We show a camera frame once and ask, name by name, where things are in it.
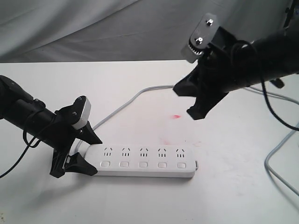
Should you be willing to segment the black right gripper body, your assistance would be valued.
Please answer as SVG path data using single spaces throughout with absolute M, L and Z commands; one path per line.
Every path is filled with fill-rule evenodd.
M 249 87 L 248 77 L 242 77 L 240 51 L 248 49 L 250 42 L 238 40 L 226 29 L 219 27 L 214 38 L 197 60 L 198 94 L 210 91 L 228 93 Z

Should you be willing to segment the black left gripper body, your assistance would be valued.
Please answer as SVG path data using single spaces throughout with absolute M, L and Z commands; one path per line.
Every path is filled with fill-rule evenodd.
M 54 151 L 50 175 L 55 178 L 60 178 L 66 173 L 64 171 L 66 157 L 69 154 L 74 140 L 82 132 L 82 128 L 75 130 L 71 125 L 71 107 L 72 105 L 55 111 L 55 122 L 53 126 L 51 126 Z

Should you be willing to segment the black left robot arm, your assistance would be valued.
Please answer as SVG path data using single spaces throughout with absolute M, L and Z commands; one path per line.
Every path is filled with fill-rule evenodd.
M 35 148 L 40 142 L 53 148 L 50 175 L 60 178 L 66 172 L 89 176 L 97 169 L 80 153 L 70 155 L 75 139 L 90 145 L 102 141 L 89 122 L 91 103 L 86 96 L 76 98 L 72 105 L 51 112 L 43 101 L 33 98 L 15 81 L 0 77 L 0 117 L 23 130 L 26 148 Z

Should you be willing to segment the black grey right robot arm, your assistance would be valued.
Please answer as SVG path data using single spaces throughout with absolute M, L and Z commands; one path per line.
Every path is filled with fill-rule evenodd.
M 196 67 L 174 85 L 179 97 L 194 97 L 187 113 L 193 120 L 206 115 L 231 91 L 271 81 L 284 86 L 281 77 L 299 72 L 299 32 L 282 29 L 247 42 L 237 40 L 223 28 L 203 50 Z

